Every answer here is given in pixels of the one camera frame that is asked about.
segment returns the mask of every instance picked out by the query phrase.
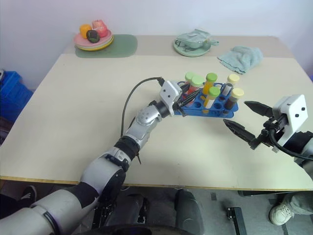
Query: beige tabletop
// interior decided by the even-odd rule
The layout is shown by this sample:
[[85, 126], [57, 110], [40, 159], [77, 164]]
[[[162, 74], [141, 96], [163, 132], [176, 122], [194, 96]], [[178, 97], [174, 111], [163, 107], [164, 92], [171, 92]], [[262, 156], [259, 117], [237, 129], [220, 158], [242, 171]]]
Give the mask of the beige tabletop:
[[[138, 37], [139, 45], [144, 37]], [[164, 38], [171, 43], [171, 37]], [[248, 42], [242, 38], [242, 44]], [[277, 48], [284, 48], [278, 42]], [[258, 45], [251, 42], [248, 46]], [[173, 51], [169, 55], [145, 55], [144, 50], [138, 54], [140, 50], [138, 46], [136, 55], [127, 58], [82, 59], [66, 49], [0, 147], [0, 177], [77, 183], [84, 168], [118, 140], [122, 108], [137, 82], [152, 76], [180, 81], [187, 71], [203, 76], [215, 72], [218, 81], [224, 82], [231, 73], [219, 63], [213, 49], [212, 54], [197, 58], [177, 56]], [[245, 97], [232, 118], [256, 135], [266, 118], [253, 113], [243, 104], [245, 100], [272, 106], [285, 95], [304, 94], [309, 117], [313, 116], [313, 85], [305, 72], [288, 50], [282, 57], [268, 57], [265, 51], [263, 61], [241, 75], [238, 87], [245, 90]], [[126, 111], [126, 126], [139, 109], [158, 99], [159, 90], [156, 82], [136, 90]], [[312, 127], [313, 118], [309, 118], [301, 130]], [[151, 133], [140, 158], [142, 165], [134, 159], [127, 172], [128, 185], [313, 189], [311, 178], [293, 158], [264, 145], [251, 150], [221, 118], [167, 117]]]

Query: floor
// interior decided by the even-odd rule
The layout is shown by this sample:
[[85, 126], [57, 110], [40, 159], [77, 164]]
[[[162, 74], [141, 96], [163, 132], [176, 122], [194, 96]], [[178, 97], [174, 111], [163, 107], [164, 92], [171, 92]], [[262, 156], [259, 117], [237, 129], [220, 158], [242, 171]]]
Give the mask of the floor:
[[[5, 181], [1, 193], [18, 199], [27, 182]], [[32, 183], [37, 188], [38, 198], [42, 198], [68, 185]], [[235, 235], [233, 222], [226, 217], [227, 207], [241, 207], [248, 235], [312, 235], [313, 215], [296, 215], [286, 225], [275, 226], [269, 222], [268, 212], [279, 201], [282, 194], [242, 197], [235, 190], [188, 189], [200, 204], [206, 235]], [[175, 225], [175, 188], [131, 187], [121, 191], [118, 200], [140, 193], [149, 200], [147, 220], [151, 224]], [[82, 221], [73, 233], [90, 229], [93, 211]]]

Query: black cable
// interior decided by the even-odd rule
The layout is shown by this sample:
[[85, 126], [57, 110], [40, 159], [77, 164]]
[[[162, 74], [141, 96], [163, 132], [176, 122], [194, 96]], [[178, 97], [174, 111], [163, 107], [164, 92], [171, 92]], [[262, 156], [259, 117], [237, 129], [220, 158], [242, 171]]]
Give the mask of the black cable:
[[275, 133], [276, 133], [275, 129], [270, 129], [270, 131], [269, 131], [269, 139], [270, 139], [270, 141], [272, 142], [272, 144], [273, 144], [274, 146], [276, 146], [279, 150], [283, 151], [284, 153], [286, 153], [286, 154], [288, 154], [288, 155], [290, 155], [290, 156], [292, 156], [292, 157], [296, 157], [296, 158], [301, 158], [301, 159], [304, 159], [304, 160], [313, 161], [313, 155], [304, 156], [304, 155], [302, 155], [302, 154], [292, 152], [292, 151], [290, 151], [290, 150], [284, 148], [283, 146], [280, 146], [280, 145], [277, 143], [276, 139], [275, 139]]
[[127, 104], [128, 104], [129, 99], [131, 98], [132, 94], [134, 93], [134, 91], [136, 90], [137, 87], [139, 87], [139, 86], [140, 86], [142, 83], [144, 83], [144, 82], [152, 81], [152, 80], [157, 80], [157, 81], [159, 82], [159, 84], [160, 84], [161, 86], [163, 86], [164, 79], [163, 79], [162, 77], [151, 77], [151, 78], [147, 78], [147, 79], [144, 79], [144, 80], [142, 80], [141, 82], [139, 82], [139, 83], [132, 89], [132, 91], [129, 93], [129, 95], [128, 95], [127, 99], [126, 99], [124, 108], [123, 108], [123, 113], [122, 113], [121, 136], [123, 136], [123, 134], [124, 134], [124, 118], [125, 118], [125, 111], [126, 111], [126, 107], [127, 107]]

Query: green cap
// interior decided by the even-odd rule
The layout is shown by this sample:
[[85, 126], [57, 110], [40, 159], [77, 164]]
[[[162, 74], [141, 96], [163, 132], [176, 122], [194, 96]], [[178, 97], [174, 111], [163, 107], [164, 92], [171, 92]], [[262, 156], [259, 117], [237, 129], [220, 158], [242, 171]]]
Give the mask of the green cap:
[[221, 93], [221, 90], [218, 87], [211, 87], [209, 89], [210, 96], [212, 96], [214, 98], [218, 97], [220, 95], [220, 93]]
[[204, 79], [202, 76], [200, 75], [193, 75], [193, 77], [191, 78], [190, 84], [193, 87], [200, 87], [203, 85]]
[[193, 72], [187, 72], [185, 74], [185, 79], [187, 82], [190, 82], [191, 81], [191, 78], [194, 76], [195, 74]]
[[213, 73], [213, 72], [208, 73], [207, 76], [206, 76], [206, 80], [208, 82], [215, 82], [216, 79], [217, 79], [217, 75], [215, 73]]

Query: blue test tube rack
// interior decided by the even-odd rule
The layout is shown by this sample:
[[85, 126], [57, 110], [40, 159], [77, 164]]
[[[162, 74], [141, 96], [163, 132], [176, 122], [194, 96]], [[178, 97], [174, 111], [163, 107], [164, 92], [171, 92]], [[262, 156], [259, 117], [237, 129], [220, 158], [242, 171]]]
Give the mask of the blue test tube rack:
[[[221, 84], [223, 90], [225, 83], [214, 83], [214, 86], [216, 84]], [[226, 109], [224, 108], [224, 105], [227, 101], [227, 99], [230, 97], [230, 92], [228, 95], [222, 95], [222, 93], [214, 100], [214, 103], [212, 107], [209, 110], [207, 114], [204, 114], [202, 111], [204, 109], [204, 100], [200, 97], [202, 96], [202, 88], [200, 88], [199, 94], [196, 96], [194, 103], [190, 106], [184, 106], [182, 109], [185, 111], [185, 113], [189, 116], [202, 116], [202, 117], [215, 117], [215, 118], [232, 118], [234, 116], [234, 112], [236, 112], [238, 108], [238, 104], [236, 103], [232, 109]], [[180, 112], [175, 111], [175, 115], [181, 115]]]

